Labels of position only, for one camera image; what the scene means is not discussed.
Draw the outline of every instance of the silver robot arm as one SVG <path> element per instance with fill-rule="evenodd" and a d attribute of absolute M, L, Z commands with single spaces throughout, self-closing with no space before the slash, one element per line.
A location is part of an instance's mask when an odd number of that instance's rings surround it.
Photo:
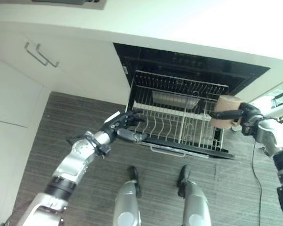
<path fill-rule="evenodd" d="M 265 119 L 258 123 L 256 141 L 264 144 L 278 169 L 281 187 L 277 188 L 279 202 L 283 211 L 283 125 L 275 119 Z"/>
<path fill-rule="evenodd" d="M 241 103 L 238 110 L 212 112 L 212 118 L 237 120 L 241 118 L 242 134 L 253 136 L 254 139 L 264 144 L 266 151 L 273 158 L 278 169 L 281 187 L 277 189 L 279 202 L 283 211 L 283 125 L 275 119 L 264 117 L 260 110 L 250 104 Z"/>
<path fill-rule="evenodd" d="M 135 134 L 126 129 L 143 120 L 137 113 L 117 112 L 104 122 L 96 134 L 87 131 L 80 136 L 53 173 L 45 191 L 35 196 L 17 226 L 63 226 L 65 222 L 61 213 L 67 209 L 70 196 L 95 157 L 108 156 L 111 148 L 107 144 L 116 137 L 128 142 L 139 142 L 146 138 L 144 134 Z"/>

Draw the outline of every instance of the black cable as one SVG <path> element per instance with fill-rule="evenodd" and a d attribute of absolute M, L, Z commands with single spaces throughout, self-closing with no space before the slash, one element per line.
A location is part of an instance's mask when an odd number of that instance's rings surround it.
<path fill-rule="evenodd" d="M 253 170 L 253 174 L 256 178 L 257 183 L 259 184 L 259 188 L 260 188 L 260 199 L 259 199 L 259 226 L 261 225 L 261 201 L 262 201 L 262 185 L 255 173 L 255 169 L 254 169 L 254 157 L 255 157 L 255 147 L 256 147 L 256 142 L 254 143 L 254 150 L 253 150 L 253 158 L 252 158 L 252 163 L 251 163 L 251 169 Z"/>

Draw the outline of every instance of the gray carpet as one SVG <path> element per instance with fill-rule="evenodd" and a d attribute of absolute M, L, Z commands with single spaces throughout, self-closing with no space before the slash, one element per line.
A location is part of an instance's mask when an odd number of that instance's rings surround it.
<path fill-rule="evenodd" d="M 55 168 L 70 151 L 66 136 L 82 134 L 88 129 L 96 132 L 107 117 L 124 108 L 52 93 L 26 165 L 15 210 L 43 191 Z M 184 202 L 176 195 L 175 184 L 181 167 L 189 164 L 192 167 L 190 179 L 202 187 L 209 200 L 212 225 L 257 226 L 259 187 L 251 170 L 253 139 L 228 130 L 224 145 L 236 154 L 236 160 L 176 158 L 117 140 L 112 144 L 109 158 L 97 158 L 90 165 L 63 217 L 69 226 L 112 225 L 114 199 L 128 180 L 127 167 L 134 165 L 141 177 L 142 225 L 179 226 Z M 276 193 L 277 171 L 273 162 L 257 148 L 255 171 L 263 187 L 261 225 L 283 226 Z M 22 213 L 23 210 L 19 210 L 12 222 Z"/>

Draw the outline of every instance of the white cabinet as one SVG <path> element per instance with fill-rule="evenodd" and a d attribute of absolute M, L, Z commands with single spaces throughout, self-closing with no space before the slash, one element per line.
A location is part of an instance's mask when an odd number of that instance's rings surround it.
<path fill-rule="evenodd" d="M 29 51 L 46 62 L 35 51 L 36 43 L 16 32 L 0 32 L 0 59 L 50 90 L 72 95 L 83 93 L 77 82 L 67 77 L 59 67 L 55 68 L 50 64 L 44 66 L 28 54 L 24 49 L 27 42 Z"/>
<path fill-rule="evenodd" d="M 0 60 L 0 223 L 13 210 L 49 93 Z"/>
<path fill-rule="evenodd" d="M 37 33 L 25 35 L 41 43 L 41 50 L 60 62 L 61 70 L 84 89 L 87 97 L 126 104 L 130 86 L 112 42 Z"/>
<path fill-rule="evenodd" d="M 42 86 L 0 60 L 0 121 L 27 127 Z"/>
<path fill-rule="evenodd" d="M 22 149 L 26 131 L 27 128 L 0 122 L 0 223 L 9 217 L 16 200 L 16 195 L 10 192 L 13 187 L 13 193 L 17 194 L 19 183 L 12 183 L 12 180 L 23 174 L 15 168 L 17 161 L 27 154 Z"/>
<path fill-rule="evenodd" d="M 57 68 L 42 65 L 40 51 Z M 112 42 L 0 31 L 0 59 L 51 91 L 125 105 L 130 86 Z"/>

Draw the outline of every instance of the robot leg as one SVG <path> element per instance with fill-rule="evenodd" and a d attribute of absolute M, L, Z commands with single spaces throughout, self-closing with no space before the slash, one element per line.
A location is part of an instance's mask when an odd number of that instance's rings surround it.
<path fill-rule="evenodd" d="M 202 189 L 188 180 L 191 168 L 184 166 L 178 180 L 178 195 L 184 198 L 183 226 L 211 226 L 208 201 Z"/>
<path fill-rule="evenodd" d="M 137 197 L 140 197 L 137 170 L 130 167 L 131 180 L 124 183 L 115 200 L 113 226 L 140 226 L 141 216 L 138 209 Z"/>

